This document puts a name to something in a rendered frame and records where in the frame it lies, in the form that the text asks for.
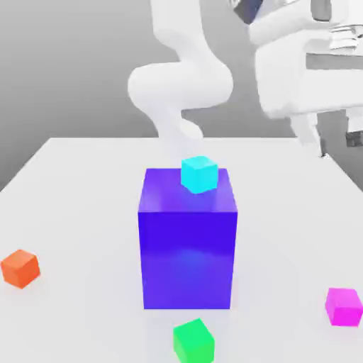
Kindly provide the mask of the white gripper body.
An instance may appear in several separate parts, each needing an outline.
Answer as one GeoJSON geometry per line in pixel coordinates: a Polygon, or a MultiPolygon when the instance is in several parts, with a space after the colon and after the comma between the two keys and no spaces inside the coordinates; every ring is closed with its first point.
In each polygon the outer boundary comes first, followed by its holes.
{"type": "Polygon", "coordinates": [[[259,100],[270,118],[363,106],[363,41],[331,50],[328,36],[289,35],[257,48],[259,100]]]}

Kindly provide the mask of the small cyan cube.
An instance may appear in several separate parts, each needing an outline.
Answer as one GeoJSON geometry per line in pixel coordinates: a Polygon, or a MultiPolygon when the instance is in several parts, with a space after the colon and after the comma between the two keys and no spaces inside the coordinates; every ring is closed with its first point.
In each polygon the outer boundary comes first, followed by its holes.
{"type": "Polygon", "coordinates": [[[181,161],[181,185],[193,194],[217,188],[218,165],[206,156],[195,156],[181,161]]]}

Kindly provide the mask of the small magenta cube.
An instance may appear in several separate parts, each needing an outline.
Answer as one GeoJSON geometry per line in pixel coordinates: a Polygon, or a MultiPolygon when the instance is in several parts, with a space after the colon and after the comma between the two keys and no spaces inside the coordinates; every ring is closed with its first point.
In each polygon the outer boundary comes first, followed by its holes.
{"type": "Polygon", "coordinates": [[[325,310],[331,325],[358,327],[363,316],[363,303],[355,289],[330,287],[325,310]]]}

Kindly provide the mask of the small green cube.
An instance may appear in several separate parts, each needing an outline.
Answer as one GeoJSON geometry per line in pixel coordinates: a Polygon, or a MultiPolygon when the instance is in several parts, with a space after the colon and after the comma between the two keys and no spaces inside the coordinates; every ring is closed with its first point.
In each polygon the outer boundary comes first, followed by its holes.
{"type": "Polygon", "coordinates": [[[173,328],[173,349],[179,363],[213,363],[215,339],[198,318],[173,328]]]}

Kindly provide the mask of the small orange cube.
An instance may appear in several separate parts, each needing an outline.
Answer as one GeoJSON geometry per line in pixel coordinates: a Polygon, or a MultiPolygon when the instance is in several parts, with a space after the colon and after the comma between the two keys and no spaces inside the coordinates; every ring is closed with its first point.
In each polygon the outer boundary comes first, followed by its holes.
{"type": "Polygon", "coordinates": [[[0,262],[4,281],[23,289],[40,276],[38,258],[25,250],[16,250],[0,262]]]}

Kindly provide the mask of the large blue box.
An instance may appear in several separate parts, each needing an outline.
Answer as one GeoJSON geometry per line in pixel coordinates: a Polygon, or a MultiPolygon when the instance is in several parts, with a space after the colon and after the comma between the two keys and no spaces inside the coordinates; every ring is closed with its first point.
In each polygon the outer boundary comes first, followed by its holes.
{"type": "Polygon", "coordinates": [[[228,309],[238,209],[228,171],[193,194],[180,169],[148,168],[138,208],[146,309],[228,309]]]}

